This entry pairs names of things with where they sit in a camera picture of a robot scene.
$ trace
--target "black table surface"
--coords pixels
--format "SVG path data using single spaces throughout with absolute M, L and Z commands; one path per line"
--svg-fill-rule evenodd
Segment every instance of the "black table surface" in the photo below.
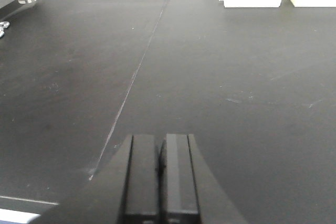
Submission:
M 336 9 L 39 0 L 9 21 L 0 196 L 58 202 L 127 133 L 194 133 L 250 223 L 336 222 Z

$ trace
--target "scratch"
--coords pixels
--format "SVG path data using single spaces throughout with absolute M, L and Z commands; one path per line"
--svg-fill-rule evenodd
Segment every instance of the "scratch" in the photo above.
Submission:
M 231 99 L 231 98 L 227 98 L 225 99 L 226 101 L 229 101 L 229 102 L 234 102 L 234 103 L 241 103 L 242 101 L 240 100 L 236 100 L 236 99 Z
M 288 76 L 288 75 L 293 74 L 293 73 L 300 72 L 300 71 L 305 70 L 305 69 L 307 69 L 307 68 L 311 68 L 311 67 L 314 67 L 314 66 L 316 66 L 316 65 L 318 65 L 318 64 L 321 64 L 321 63 L 324 63 L 324 62 L 327 62 L 327 61 L 330 61 L 330 60 L 334 60 L 334 59 L 335 59 L 335 58 L 329 58 L 329 59 L 321 60 L 321 61 L 319 61 L 319 62 L 317 62 L 317 63 L 310 64 L 310 65 L 304 66 L 304 67 L 302 67 L 302 68 L 295 69 L 295 70 L 293 70 L 293 71 L 285 72 L 285 73 L 283 73 L 283 74 L 280 74 L 280 75 L 278 75 L 278 76 L 275 76 L 275 77 L 271 78 L 270 80 L 271 80 L 271 81 L 278 80 L 278 79 L 280 79 L 280 78 L 282 78 L 282 77 Z
M 323 99 L 317 100 L 312 102 L 311 104 L 303 104 L 302 106 L 308 107 L 309 109 L 311 109 L 313 106 L 315 106 L 316 104 L 318 104 L 319 102 L 322 102 Z
M 125 98 L 124 98 L 123 102 L 121 103 L 121 105 L 120 105 L 120 107 L 119 107 L 119 111 L 117 112 L 117 115 L 115 116 L 115 118 L 114 118 L 114 120 L 113 120 L 113 123 L 112 123 L 112 126 L 111 126 L 111 130 L 110 130 L 110 132 L 109 132 L 109 134 L 108 134 L 108 136 L 107 136 L 107 138 L 106 138 L 106 141 L 105 141 L 105 145 L 104 145 L 103 148 L 101 149 L 100 156 L 99 156 L 99 158 L 98 158 L 98 160 L 97 160 L 97 163 L 96 163 L 96 167 L 94 168 L 95 171 L 97 170 L 97 168 L 98 168 L 98 166 L 99 166 L 99 163 L 100 163 L 100 161 L 101 161 L 101 159 L 102 159 L 102 157 L 103 157 L 103 154 L 104 154 L 104 152 L 105 152 L 105 149 L 106 149 L 108 143 L 110 142 L 110 139 L 111 139 L 112 134 L 114 133 L 114 129 L 116 128 L 118 119 L 119 119 L 119 117 L 120 117 L 120 115 L 121 115 L 121 112 L 122 112 L 124 106 L 125 106 L 127 97 L 128 97 L 128 95 L 130 94 L 131 88 L 133 87 L 133 84 L 134 84 L 134 81 L 135 81 L 135 79 L 136 79 L 136 76 L 138 75 L 139 69 L 140 69 L 140 67 L 141 67 L 141 65 L 142 65 L 142 62 L 143 62 L 143 59 L 145 58 L 145 56 L 146 56 L 146 54 L 147 54 L 147 52 L 148 52 L 148 49 L 149 49 L 149 47 L 150 47 L 150 44 L 151 44 L 152 39 L 153 39 L 153 37 L 154 37 L 154 34 L 155 34 L 155 32 L 156 32 L 157 26 L 159 25 L 159 22 L 160 22 L 160 20 L 161 20 L 162 14 L 163 14 L 163 12 L 165 11 L 168 2 L 169 2 L 169 0 L 165 0 L 164 4 L 163 4 L 163 6 L 162 6 L 161 12 L 160 12 L 159 17 L 158 17 L 158 19 L 157 19 L 157 21 L 156 21 L 156 23 L 155 23 L 155 25 L 154 25 L 154 28 L 153 28 L 153 30 L 152 30 L 152 32 L 151 32 L 151 36 L 150 36 L 150 38 L 149 38 L 149 40 L 148 40 L 147 46 L 146 46 L 146 48 L 145 48 L 145 51 L 143 52 L 143 55 L 142 55 L 142 57 L 141 57 L 141 59 L 140 59 L 140 62 L 139 62 L 139 64 L 138 64 L 136 70 L 134 71 L 134 73 L 133 73 L 133 75 L 132 75 L 131 81 L 130 81 L 130 83 L 129 83 L 128 87 L 127 87 L 127 90 L 126 90 Z M 93 177 L 94 177 L 94 173 L 89 177 L 89 180 L 92 180 Z

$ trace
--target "black tabletop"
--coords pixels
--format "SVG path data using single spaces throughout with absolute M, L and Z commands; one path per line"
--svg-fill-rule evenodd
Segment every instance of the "black tabletop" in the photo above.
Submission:
M 127 133 L 194 133 L 250 223 L 335 223 L 336 9 L 39 0 L 9 21 L 0 198 L 58 202 Z

